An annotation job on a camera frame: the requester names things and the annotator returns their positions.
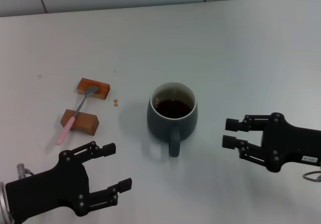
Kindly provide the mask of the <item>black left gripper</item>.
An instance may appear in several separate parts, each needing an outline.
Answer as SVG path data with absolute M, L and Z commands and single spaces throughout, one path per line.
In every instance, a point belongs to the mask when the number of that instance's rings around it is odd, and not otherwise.
M 6 184 L 10 214 L 16 223 L 59 207 L 72 209 L 77 216 L 118 205 L 119 194 L 132 188 L 128 178 L 107 189 L 89 192 L 89 180 L 82 163 L 116 153 L 114 143 L 99 147 L 91 141 L 61 152 L 52 169 Z

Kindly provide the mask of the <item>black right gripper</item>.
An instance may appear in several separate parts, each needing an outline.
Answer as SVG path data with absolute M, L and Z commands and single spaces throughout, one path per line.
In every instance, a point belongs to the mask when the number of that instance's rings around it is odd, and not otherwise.
M 263 131 L 261 146 L 223 136 L 222 147 L 238 149 L 239 158 L 277 173 L 285 163 L 320 165 L 320 131 L 295 127 L 283 114 L 245 115 L 242 121 L 226 119 L 227 131 Z

